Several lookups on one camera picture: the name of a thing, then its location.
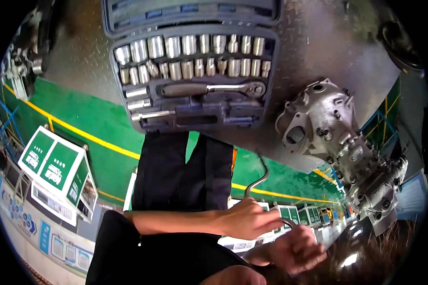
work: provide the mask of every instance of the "black shirt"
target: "black shirt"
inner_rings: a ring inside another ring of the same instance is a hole
[[[218,236],[203,233],[159,234],[140,239],[129,220],[107,211],[86,284],[199,284],[229,266],[249,266],[217,240]]]

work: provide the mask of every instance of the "hand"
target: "hand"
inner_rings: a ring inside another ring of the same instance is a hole
[[[324,245],[316,243],[310,228],[298,225],[278,237],[270,245],[269,260],[289,274],[298,274],[313,269],[327,257]]]
[[[265,211],[253,198],[242,199],[220,214],[219,226],[223,235],[246,240],[282,226],[279,210]]]

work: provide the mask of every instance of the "machine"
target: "machine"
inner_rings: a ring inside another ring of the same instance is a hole
[[[376,236],[396,220],[395,194],[408,167],[406,157],[383,157],[361,133],[354,97],[328,78],[308,85],[276,120],[276,131],[293,154],[318,157],[344,185],[353,211],[368,217]]]
[[[50,23],[55,0],[39,0],[23,20],[6,50],[0,79],[11,80],[17,99],[28,100],[35,92],[37,76],[49,66]]]

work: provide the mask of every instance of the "dark hair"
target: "dark hair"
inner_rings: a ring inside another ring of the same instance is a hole
[[[415,231],[415,223],[394,222],[376,237],[368,219],[347,227],[327,250],[327,258],[312,270],[289,276],[274,266],[262,268],[268,285],[325,285],[325,284],[383,284],[392,278],[406,255]],[[361,234],[354,233],[361,229]],[[353,254],[356,260],[342,266]]]

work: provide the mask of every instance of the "black pants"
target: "black pants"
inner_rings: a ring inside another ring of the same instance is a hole
[[[132,209],[224,210],[231,192],[233,146],[200,134],[185,163],[188,132],[147,134],[138,164]]]

